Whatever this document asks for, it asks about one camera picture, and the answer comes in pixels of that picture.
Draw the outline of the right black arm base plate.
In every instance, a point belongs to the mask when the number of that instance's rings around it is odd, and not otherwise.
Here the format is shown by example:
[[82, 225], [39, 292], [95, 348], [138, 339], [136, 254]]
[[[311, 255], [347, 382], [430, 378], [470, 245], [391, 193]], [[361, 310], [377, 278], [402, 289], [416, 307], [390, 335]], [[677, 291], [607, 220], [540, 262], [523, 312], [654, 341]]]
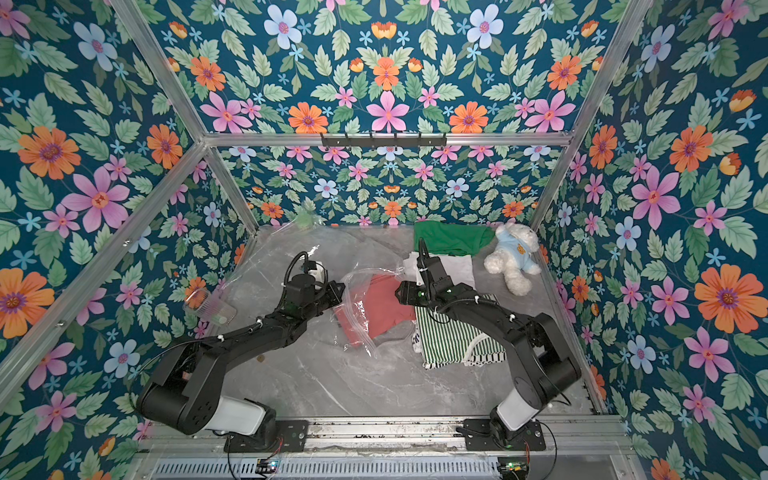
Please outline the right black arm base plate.
[[489, 418], [465, 419], [455, 428], [468, 451], [544, 451], [546, 446], [542, 425], [530, 421], [519, 430], [508, 430], [500, 420]]

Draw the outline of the clear plastic vacuum bag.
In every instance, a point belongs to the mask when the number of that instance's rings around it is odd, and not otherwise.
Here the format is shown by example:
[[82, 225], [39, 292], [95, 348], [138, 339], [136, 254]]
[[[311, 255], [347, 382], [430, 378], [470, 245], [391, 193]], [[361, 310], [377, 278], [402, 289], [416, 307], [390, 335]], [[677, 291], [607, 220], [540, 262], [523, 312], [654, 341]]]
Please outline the clear plastic vacuum bag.
[[376, 337], [416, 319], [420, 293], [406, 279], [404, 260], [368, 232], [316, 226], [300, 231], [299, 239], [311, 249], [291, 260], [275, 309], [247, 327], [190, 343], [179, 354], [182, 362], [209, 358], [235, 367], [292, 345], [326, 312], [334, 314], [351, 346], [373, 354]]

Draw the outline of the green t-shirt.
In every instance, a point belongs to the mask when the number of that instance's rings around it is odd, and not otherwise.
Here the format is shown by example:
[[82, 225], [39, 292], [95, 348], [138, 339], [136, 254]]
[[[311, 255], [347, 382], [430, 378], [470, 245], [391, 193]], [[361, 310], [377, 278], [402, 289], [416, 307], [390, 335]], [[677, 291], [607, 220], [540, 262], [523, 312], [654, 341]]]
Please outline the green t-shirt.
[[422, 221], [414, 225], [414, 249], [424, 241], [431, 255], [475, 256], [495, 238], [487, 226]]

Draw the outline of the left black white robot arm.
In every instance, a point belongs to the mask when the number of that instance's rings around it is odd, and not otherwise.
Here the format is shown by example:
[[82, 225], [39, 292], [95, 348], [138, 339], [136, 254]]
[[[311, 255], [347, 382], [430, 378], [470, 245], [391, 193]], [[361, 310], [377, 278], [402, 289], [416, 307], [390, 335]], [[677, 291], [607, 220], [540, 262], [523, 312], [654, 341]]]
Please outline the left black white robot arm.
[[230, 370], [295, 343], [308, 323], [339, 306], [346, 286], [306, 251], [297, 254], [283, 278], [275, 309], [229, 333], [182, 341], [158, 356], [138, 398], [144, 418], [192, 435], [202, 430], [256, 436], [275, 417], [255, 401], [223, 394]]

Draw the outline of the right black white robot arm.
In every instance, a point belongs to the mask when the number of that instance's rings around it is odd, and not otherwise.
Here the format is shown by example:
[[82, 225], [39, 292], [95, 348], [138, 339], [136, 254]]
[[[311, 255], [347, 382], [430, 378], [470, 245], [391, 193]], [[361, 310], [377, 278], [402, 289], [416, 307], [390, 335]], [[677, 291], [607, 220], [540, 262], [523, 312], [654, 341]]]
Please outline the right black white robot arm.
[[467, 284], [455, 284], [423, 239], [416, 266], [423, 284], [401, 282], [395, 291], [401, 304], [422, 308], [436, 320], [475, 327], [503, 347], [512, 389], [491, 411], [487, 431], [465, 428], [463, 433], [488, 438], [503, 450], [511, 448], [549, 403], [581, 379], [573, 350], [553, 317], [513, 312]]

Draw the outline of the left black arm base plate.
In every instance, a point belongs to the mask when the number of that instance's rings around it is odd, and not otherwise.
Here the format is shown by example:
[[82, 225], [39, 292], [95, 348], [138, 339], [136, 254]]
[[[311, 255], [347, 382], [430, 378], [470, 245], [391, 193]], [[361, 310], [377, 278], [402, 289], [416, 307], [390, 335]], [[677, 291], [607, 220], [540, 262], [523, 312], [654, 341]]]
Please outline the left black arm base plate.
[[308, 430], [306, 420], [269, 420], [253, 435], [228, 434], [224, 451], [230, 454], [303, 452]]

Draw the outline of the red garment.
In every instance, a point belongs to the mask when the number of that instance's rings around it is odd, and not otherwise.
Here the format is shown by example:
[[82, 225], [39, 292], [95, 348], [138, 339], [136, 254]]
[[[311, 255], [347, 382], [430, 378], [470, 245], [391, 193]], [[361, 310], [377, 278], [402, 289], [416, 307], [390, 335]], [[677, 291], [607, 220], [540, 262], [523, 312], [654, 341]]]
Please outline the red garment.
[[352, 347], [375, 347], [375, 340], [394, 327], [416, 320], [415, 308], [396, 298], [401, 281], [378, 269], [350, 273], [334, 315]]

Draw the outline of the green white striped garment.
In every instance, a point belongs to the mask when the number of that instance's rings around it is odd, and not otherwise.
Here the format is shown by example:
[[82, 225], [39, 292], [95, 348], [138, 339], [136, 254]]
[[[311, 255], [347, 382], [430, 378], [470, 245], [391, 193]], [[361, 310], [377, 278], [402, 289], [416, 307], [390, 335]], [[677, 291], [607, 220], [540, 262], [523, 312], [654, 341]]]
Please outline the green white striped garment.
[[479, 367], [507, 360], [504, 347], [474, 326], [424, 307], [416, 307], [415, 316], [412, 347], [427, 370], [454, 364]]

